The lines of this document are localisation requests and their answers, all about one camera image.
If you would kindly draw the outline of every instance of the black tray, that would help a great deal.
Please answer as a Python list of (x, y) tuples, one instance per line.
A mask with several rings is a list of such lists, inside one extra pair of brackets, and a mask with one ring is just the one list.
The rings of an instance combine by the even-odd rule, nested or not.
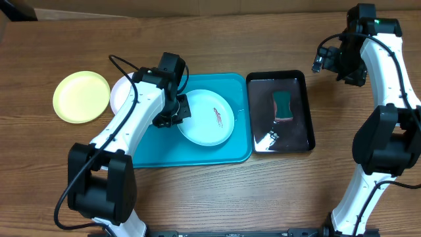
[(315, 147), (301, 71), (252, 72), (247, 75), (246, 83), (255, 152), (300, 152)]

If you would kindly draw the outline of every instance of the teal tray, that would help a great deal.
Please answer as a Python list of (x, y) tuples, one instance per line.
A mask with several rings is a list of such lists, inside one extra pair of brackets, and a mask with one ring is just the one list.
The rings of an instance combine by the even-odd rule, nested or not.
[(184, 93), (198, 89), (213, 91), (230, 104), (235, 118), (231, 136), (220, 145), (205, 147), (189, 141), (177, 126), (149, 126), (133, 156), (135, 168), (239, 163), (250, 157), (253, 145), (244, 78), (235, 73), (191, 75)]

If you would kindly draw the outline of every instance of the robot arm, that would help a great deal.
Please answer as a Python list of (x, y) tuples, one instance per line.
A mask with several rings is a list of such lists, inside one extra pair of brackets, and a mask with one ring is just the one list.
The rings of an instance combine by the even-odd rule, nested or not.
[[(159, 128), (170, 127), (191, 116), (186, 95), (177, 95), (185, 65), (178, 55), (164, 53), (158, 68), (141, 68), (134, 73), (137, 105), (90, 170), (85, 171), (84, 178), (68, 193), (70, 209), (106, 224), (117, 237), (145, 235), (146, 225), (134, 211), (137, 191), (131, 155), (151, 123)], [(68, 155), (69, 182), (120, 126), (134, 103), (134, 93), (131, 88), (110, 124), (89, 145), (73, 145)], [(100, 168), (108, 170), (107, 179), (92, 175)]]
[[(420, 113), (420, 100), (410, 85), (402, 56), (402, 33), (396, 19), (378, 19), (373, 5), (358, 4), (348, 12), (347, 36), (339, 37), (339, 49), (322, 48), (323, 56), (316, 56), (313, 71), (321, 68), (338, 73), (337, 80), (363, 86), (370, 75), (374, 97), (374, 112), (357, 132), (353, 142), (353, 158), (358, 164), (347, 191), (327, 221), (330, 233), (326, 236), (351, 236), (358, 224), (356, 235), (366, 233), (366, 222), (388, 184), (374, 194), (361, 220), (357, 220), (373, 187), (385, 180), (395, 180), (405, 169), (411, 168), (421, 149), (418, 148), (420, 131), (411, 120), (404, 104), (397, 69), (389, 53), (371, 39), (353, 36), (366, 34), (386, 44), (400, 64), (409, 104)], [(396, 126), (406, 130), (394, 134)]]

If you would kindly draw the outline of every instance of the yellow plate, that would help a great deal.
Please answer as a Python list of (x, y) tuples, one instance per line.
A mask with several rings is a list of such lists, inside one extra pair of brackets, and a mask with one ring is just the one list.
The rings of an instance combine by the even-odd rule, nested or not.
[(66, 122), (83, 123), (97, 118), (110, 101), (110, 86), (100, 74), (75, 72), (57, 86), (53, 96), (56, 114)]

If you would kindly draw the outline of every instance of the plastic tray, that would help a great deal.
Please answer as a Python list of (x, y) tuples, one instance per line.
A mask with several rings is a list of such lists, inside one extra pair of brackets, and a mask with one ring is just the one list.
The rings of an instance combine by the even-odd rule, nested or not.
[(255, 152), (300, 152), (315, 147), (302, 72), (253, 72), (247, 76), (247, 89)]
[(235, 73), (191, 75), (184, 93), (198, 89), (216, 92), (230, 104), (235, 119), (231, 136), (220, 145), (205, 147), (189, 141), (177, 126), (150, 126), (133, 156), (135, 168), (239, 163), (250, 157), (253, 145), (244, 78)]

